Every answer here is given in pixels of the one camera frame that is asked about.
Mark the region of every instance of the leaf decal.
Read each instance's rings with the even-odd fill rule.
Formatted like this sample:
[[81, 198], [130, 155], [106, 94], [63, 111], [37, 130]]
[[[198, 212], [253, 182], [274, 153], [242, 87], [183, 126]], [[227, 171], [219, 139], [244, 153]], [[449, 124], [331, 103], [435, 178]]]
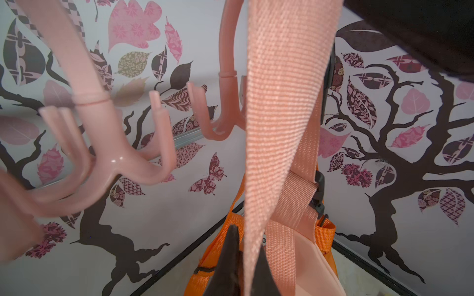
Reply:
[[161, 35], [160, 29], [154, 25], [161, 14], [161, 7], [153, 1], [149, 1], [143, 11], [136, 0], [130, 0], [128, 5], [119, 0], [109, 19], [109, 52], [119, 43], [148, 48], [148, 41]]
[[362, 83], [371, 90], [381, 89], [389, 85], [393, 80], [380, 73], [362, 73], [355, 75]]
[[129, 78], [140, 75], [145, 70], [150, 53], [130, 52], [118, 61], [118, 72]]
[[416, 89], [410, 89], [401, 103], [401, 110], [405, 114], [418, 114], [426, 112], [430, 102], [424, 93]]
[[181, 39], [179, 38], [178, 31], [176, 31], [173, 26], [171, 26], [170, 22], [168, 21], [168, 17], [166, 17], [166, 25], [164, 26], [164, 34], [166, 35], [166, 42], [168, 47], [170, 48], [171, 54], [179, 63], [179, 59], [182, 55], [182, 44]]
[[130, 180], [129, 178], [123, 177], [119, 180], [123, 185], [123, 190], [130, 195], [145, 195], [142, 192], [140, 184]]
[[24, 145], [39, 135], [36, 125], [20, 118], [0, 115], [0, 139], [11, 145]]
[[219, 166], [220, 161], [217, 157], [217, 152], [214, 153], [210, 160], [209, 164], [209, 176], [207, 178], [202, 178], [195, 182], [194, 184], [189, 187], [188, 191], [191, 192], [201, 192], [204, 190], [204, 194], [214, 194], [214, 190], [216, 189], [216, 183], [214, 181], [221, 181], [223, 177], [227, 177], [224, 175], [224, 168]]
[[82, 212], [78, 212], [72, 215], [63, 216], [61, 217], [61, 220], [63, 220], [72, 229], [76, 229], [76, 227], [74, 227], [74, 224], [76, 224], [77, 218], [79, 218], [81, 213]]
[[325, 128], [321, 128], [320, 132], [321, 135], [319, 137], [318, 155], [322, 155], [323, 158], [328, 158], [329, 156], [338, 152], [346, 141], [347, 137], [349, 137], [349, 134], [333, 135]]
[[395, 169], [390, 165], [386, 165], [375, 176], [375, 188], [380, 185], [390, 184], [393, 180], [395, 180]]
[[57, 222], [49, 222], [48, 224], [41, 224], [41, 228], [45, 233], [41, 244], [33, 246], [25, 253], [25, 256], [31, 258], [38, 258], [45, 256], [50, 252], [59, 242], [63, 242], [67, 236], [66, 230]]
[[145, 93], [145, 82], [148, 77], [136, 78], [122, 86], [114, 98], [114, 105], [117, 107], [132, 106]]
[[337, 154], [334, 154], [334, 156], [331, 158], [331, 162], [329, 163], [328, 172], [334, 171], [334, 170], [339, 170], [342, 167], [343, 162], [344, 162], [344, 153], [343, 152], [339, 152]]
[[[217, 106], [211, 106], [209, 107], [208, 106], [208, 111], [209, 111], [209, 119], [210, 120], [213, 120], [214, 119], [214, 112], [216, 111], [216, 108]], [[195, 129], [199, 127], [199, 122], [198, 120], [196, 119], [196, 117], [193, 115], [191, 115], [191, 117], [189, 118], [188, 120], [188, 123], [186, 123], [186, 132], [187, 131], [190, 131], [192, 129]]]
[[396, 45], [364, 20], [339, 29], [336, 37], [343, 38], [352, 48], [363, 53], [376, 52]]
[[406, 148], [413, 146], [423, 138], [426, 126], [415, 126], [407, 131], [401, 132], [393, 141], [390, 147]]
[[3, 46], [3, 60], [17, 85], [25, 85], [40, 78], [45, 72], [45, 57], [18, 30], [16, 19], [8, 29]]
[[431, 207], [436, 206], [439, 202], [439, 195], [441, 193], [441, 189], [426, 189], [425, 191], [421, 192], [418, 195], [418, 206], [420, 211], [423, 213], [423, 210]]
[[64, 168], [64, 158], [56, 149], [57, 144], [49, 149], [41, 157], [38, 165], [38, 176], [42, 184], [46, 184], [56, 179]]
[[106, 91], [112, 90], [114, 79], [112, 78], [112, 67], [107, 64], [104, 54], [100, 52], [99, 42], [95, 45], [94, 51], [90, 50], [92, 61], [94, 62], [95, 69], [99, 73], [102, 80], [102, 86]]
[[347, 124], [346, 123], [336, 123], [335, 125], [331, 126], [329, 129], [333, 129], [336, 132], [342, 132], [346, 129]]
[[[183, 147], [180, 147], [176, 150], [176, 168], [180, 168], [185, 166], [188, 162], [193, 159], [194, 156], [198, 153], [198, 151], [204, 147], [204, 145], [199, 145], [195, 142], [191, 144], [187, 144]], [[158, 160], [158, 164], [162, 165], [161, 158]]]
[[166, 72], [166, 65], [168, 64], [168, 57], [166, 55], [166, 46], [164, 50], [159, 54], [156, 55], [151, 61], [151, 70], [153, 75], [161, 81], [163, 78], [164, 73]]
[[170, 77], [172, 89], [180, 90], [186, 86], [186, 83], [189, 81], [189, 76], [191, 75], [191, 63], [179, 65], [173, 70]]
[[178, 121], [175, 125], [173, 125], [173, 128], [171, 129], [171, 131], [173, 132], [173, 136], [179, 135], [182, 132], [184, 132], [184, 124], [186, 123], [186, 119], [188, 118], [187, 117], [183, 118], [180, 121]]
[[449, 164], [463, 159], [471, 150], [474, 143], [474, 135], [465, 139], [453, 141], [443, 148], [443, 158]]
[[344, 67], [341, 59], [336, 55], [336, 64], [334, 65], [334, 74], [332, 75], [331, 89], [340, 92], [342, 81], [344, 80]]
[[404, 54], [387, 59], [397, 65], [397, 67], [405, 73], [418, 73], [426, 69], [420, 62], [415, 60], [411, 55]]
[[456, 96], [460, 99], [471, 99], [474, 100], [474, 83], [461, 82], [456, 87]]
[[346, 154], [347, 156], [349, 157], [361, 157], [362, 154], [357, 151], [356, 149], [352, 149], [352, 148], [346, 148], [346, 147], [342, 147], [345, 151], [346, 151]]
[[72, 95], [53, 80], [46, 81], [43, 96], [45, 97], [45, 106], [74, 107]]
[[[207, 91], [207, 85], [204, 84], [202, 87], [204, 88], [204, 91]], [[161, 103], [179, 111], [189, 111], [191, 101], [189, 100], [188, 88], [183, 88], [182, 90], [175, 92], [173, 95], [162, 100]]]
[[119, 184], [112, 187], [109, 193], [110, 200], [117, 206], [123, 207], [125, 201], [125, 191], [120, 187]]
[[464, 196], [452, 188], [446, 188], [446, 193], [439, 201], [439, 206], [445, 215], [459, 225], [457, 220], [466, 208]]
[[359, 54], [356, 53], [349, 53], [342, 56], [344, 61], [349, 64], [349, 66], [355, 68], [363, 68], [364, 67], [364, 60]]
[[357, 119], [366, 123], [369, 128], [372, 128], [377, 121], [377, 111], [372, 101], [367, 95], [356, 89], [351, 83], [347, 84], [347, 106], [349, 111], [357, 117]]
[[27, 15], [23, 12], [20, 6], [15, 3], [15, 0], [5, 0], [10, 7], [11, 11], [18, 17], [18, 20], [22, 22], [28, 29], [30, 29], [33, 34], [35, 34], [39, 39], [43, 39], [43, 35], [36, 29], [36, 26], [30, 21]]

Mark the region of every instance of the multi-hook hanger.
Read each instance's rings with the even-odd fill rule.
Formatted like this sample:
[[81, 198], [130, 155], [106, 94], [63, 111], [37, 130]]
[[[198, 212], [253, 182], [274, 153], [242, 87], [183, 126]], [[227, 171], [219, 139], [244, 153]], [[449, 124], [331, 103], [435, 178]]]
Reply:
[[211, 122], [206, 101], [206, 92], [202, 87], [194, 87], [188, 82], [189, 98], [194, 116], [199, 121], [202, 134], [206, 139], [223, 141], [229, 137], [234, 126], [245, 130], [245, 100], [242, 110], [239, 105], [237, 72], [234, 67], [234, 38], [238, 16], [244, 0], [227, 0], [222, 13], [219, 32], [219, 89], [221, 114]]

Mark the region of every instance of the butterfly decal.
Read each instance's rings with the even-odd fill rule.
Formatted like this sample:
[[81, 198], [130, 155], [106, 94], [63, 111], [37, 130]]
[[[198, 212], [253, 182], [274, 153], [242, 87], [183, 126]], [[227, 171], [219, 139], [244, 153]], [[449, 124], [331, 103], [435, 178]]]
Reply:
[[188, 191], [193, 192], [201, 192], [204, 190], [204, 194], [214, 194], [214, 190], [216, 189], [216, 183], [214, 181], [221, 181], [223, 177], [227, 177], [224, 175], [224, 168], [219, 166], [220, 161], [219, 157], [217, 157], [217, 152], [214, 153], [210, 160], [209, 164], [209, 176], [207, 178], [202, 178], [199, 181], [195, 182], [194, 184], [189, 187]]

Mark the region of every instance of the strap buckle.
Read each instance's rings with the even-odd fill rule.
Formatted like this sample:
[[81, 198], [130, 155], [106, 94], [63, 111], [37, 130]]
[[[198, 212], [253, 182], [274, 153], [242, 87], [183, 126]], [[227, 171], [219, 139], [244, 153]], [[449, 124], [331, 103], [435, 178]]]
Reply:
[[318, 190], [313, 195], [310, 201], [310, 207], [312, 207], [318, 213], [318, 220], [324, 215], [324, 175], [320, 171], [316, 171], [314, 181], [318, 183]]

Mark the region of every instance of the floor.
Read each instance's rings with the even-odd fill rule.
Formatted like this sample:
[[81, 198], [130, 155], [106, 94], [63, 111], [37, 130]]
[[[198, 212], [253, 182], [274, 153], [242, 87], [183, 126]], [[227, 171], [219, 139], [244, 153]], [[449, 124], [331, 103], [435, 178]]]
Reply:
[[[219, 233], [219, 230], [151, 286], [142, 296], [182, 296], [189, 278], [199, 263], [200, 257]], [[339, 280], [347, 296], [399, 296], [336, 250], [333, 249], [332, 251], [336, 261]]]

